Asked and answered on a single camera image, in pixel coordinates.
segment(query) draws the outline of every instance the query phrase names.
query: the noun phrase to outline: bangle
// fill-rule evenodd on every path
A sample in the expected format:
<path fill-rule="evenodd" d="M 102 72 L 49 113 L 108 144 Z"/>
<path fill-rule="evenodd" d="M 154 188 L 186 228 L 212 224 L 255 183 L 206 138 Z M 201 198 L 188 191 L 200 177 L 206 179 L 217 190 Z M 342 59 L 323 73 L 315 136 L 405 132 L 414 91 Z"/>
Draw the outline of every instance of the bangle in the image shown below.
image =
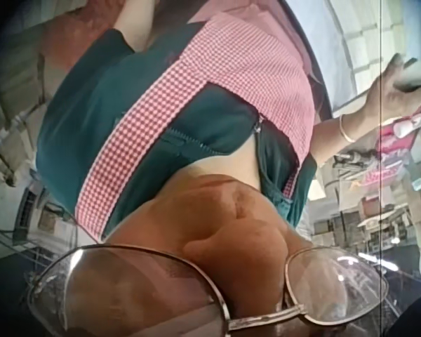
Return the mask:
<path fill-rule="evenodd" d="M 344 139 L 345 139 L 348 143 L 355 143 L 356 141 L 355 141 L 355 140 L 353 140 L 352 138 L 350 138 L 350 137 L 346 134 L 345 130 L 343 129 L 343 115 L 341 115 L 341 116 L 340 116 L 339 120 L 340 120 L 340 123 L 339 123 L 340 127 L 339 127 L 339 129 L 340 129 L 340 133 L 342 134 L 343 138 L 344 138 Z"/>

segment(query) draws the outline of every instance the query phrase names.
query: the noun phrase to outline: metal eyeglass frame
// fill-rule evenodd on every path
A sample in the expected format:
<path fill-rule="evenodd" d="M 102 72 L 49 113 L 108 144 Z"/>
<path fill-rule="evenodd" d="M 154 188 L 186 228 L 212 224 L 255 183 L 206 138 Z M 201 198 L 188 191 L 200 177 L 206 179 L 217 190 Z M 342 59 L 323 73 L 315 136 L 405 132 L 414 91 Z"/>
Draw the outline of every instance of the metal eyeglass frame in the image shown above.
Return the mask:
<path fill-rule="evenodd" d="M 213 283 L 213 281 L 208 277 L 208 275 L 205 272 L 203 272 L 197 265 L 189 262 L 188 260 L 185 260 L 183 258 L 174 256 L 172 254 L 169 254 L 169 253 L 166 253 L 166 252 L 163 252 L 163 251 L 157 251 L 156 249 L 149 249 L 149 248 L 140 247 L 140 246 L 116 245 L 116 244 L 93 244 L 93 245 L 89 245 L 89 246 L 77 247 L 77 248 L 67 252 L 65 255 L 61 256 L 60 258 L 55 260 L 53 263 L 51 263 L 51 265 L 49 265 L 44 270 L 44 272 L 42 272 L 42 274 L 37 278 L 37 280 L 35 281 L 35 283 L 33 284 L 32 288 L 30 289 L 30 291 L 28 293 L 27 301 L 28 301 L 28 306 L 29 306 L 29 309 L 30 309 L 31 313 L 36 318 L 39 319 L 40 315 L 33 308 L 33 304 L 32 304 L 33 298 L 34 298 L 34 292 L 37 290 L 39 283 L 43 280 L 45 275 L 47 275 L 48 272 L 51 269 L 53 269 L 53 267 L 55 267 L 60 261 L 64 260 L 68 256 L 73 255 L 76 251 L 79 251 L 79 250 L 84 251 L 84 250 L 89 250 L 89 249 L 103 249 L 103 248 L 104 249 L 106 249 L 106 248 L 128 249 L 128 250 L 134 250 L 134 251 L 141 251 L 141 252 L 144 252 L 144 253 L 150 253 L 150 254 L 154 254 L 156 256 L 162 256 L 164 258 L 170 258 L 172 260 L 183 263 L 186 266 L 194 269 L 206 281 L 207 285 L 209 285 L 210 289 L 213 292 L 214 299 L 218 300 L 218 304 L 219 304 L 220 311 L 221 311 L 221 314 L 222 314 L 222 319 L 225 321 L 225 332 L 224 332 L 225 337 L 230 337 L 231 335 L 229 333 L 231 333 L 233 331 L 253 328 L 253 327 L 257 327 L 257 326 L 267 326 L 267 325 L 272 325 L 272 324 L 279 324 L 279 323 L 289 321 L 289 320 L 294 319 L 294 318 L 299 317 L 299 316 L 301 316 L 302 318 L 304 318 L 308 322 L 316 324 L 318 326 L 339 326 L 339 325 L 343 325 L 343 324 L 353 322 L 353 321 L 361 318 L 362 316 L 368 314 L 371 310 L 376 308 L 383 301 L 383 299 L 381 299 L 379 301 L 379 303 L 377 303 L 373 307 L 363 309 L 358 314 L 356 314 L 355 316 L 350 317 L 348 319 L 342 319 L 342 320 L 335 321 L 335 322 L 330 322 L 330 323 L 322 322 L 322 321 L 318 321 L 318 320 L 310 317 L 307 314 L 305 306 L 303 304 L 298 303 L 297 298 L 295 297 L 295 295 L 291 291 L 290 280 L 288 278 L 288 268 L 289 268 L 290 262 L 294 259 L 294 257 L 300 255 L 301 253 L 304 253 L 305 251 L 311 251 L 311 250 L 317 250 L 317 249 L 337 250 L 337 251 L 343 252 L 343 254 L 345 254 L 345 255 L 354 257 L 352 254 L 348 253 L 345 250 L 339 249 L 339 248 L 317 246 L 317 247 L 302 249 L 302 250 L 294 253 L 293 255 L 287 257 L 286 266 L 285 266 L 286 285 L 284 286 L 283 304 L 286 304 L 290 308 L 287 308 L 285 310 L 281 310 L 279 312 L 274 312 L 274 313 L 268 314 L 268 315 L 261 315 L 261 316 L 254 316 L 254 317 L 244 317 L 244 318 L 239 318 L 239 319 L 231 319 L 231 317 L 229 315 L 229 310 L 228 310 L 227 304 L 226 304 L 222 294 L 218 290 L 217 286 Z M 389 286 L 388 286 L 388 282 L 387 282 L 386 279 L 383 279 L 383 281 L 385 282 L 385 285 L 386 285 L 386 289 L 385 289 L 385 296 L 386 296 L 386 294 L 388 293 L 388 287 Z"/>

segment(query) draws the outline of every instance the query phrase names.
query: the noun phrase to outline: person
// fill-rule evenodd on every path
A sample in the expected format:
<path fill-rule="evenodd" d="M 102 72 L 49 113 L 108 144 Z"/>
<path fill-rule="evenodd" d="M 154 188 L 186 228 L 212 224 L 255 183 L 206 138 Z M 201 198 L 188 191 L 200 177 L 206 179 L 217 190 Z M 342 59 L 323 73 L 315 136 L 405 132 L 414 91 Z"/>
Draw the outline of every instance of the person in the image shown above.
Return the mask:
<path fill-rule="evenodd" d="M 127 0 L 114 28 L 67 75 L 44 118 L 37 171 L 97 242 L 195 264 L 231 317 L 271 314 L 283 302 L 286 261 L 313 247 L 294 228 L 317 166 L 380 122 L 416 111 L 421 88 L 394 88 L 403 69 L 395 55 L 358 112 L 314 125 L 302 63 L 278 39 L 218 13 L 147 46 L 156 3 Z M 147 306 L 134 315 L 121 307 L 147 264 L 129 276 L 108 253 L 71 276 L 66 311 L 76 314 L 64 315 L 94 336 L 129 336 Z M 156 298 L 151 287 L 141 303 Z M 128 316 L 137 324 L 119 334 L 105 328 Z"/>

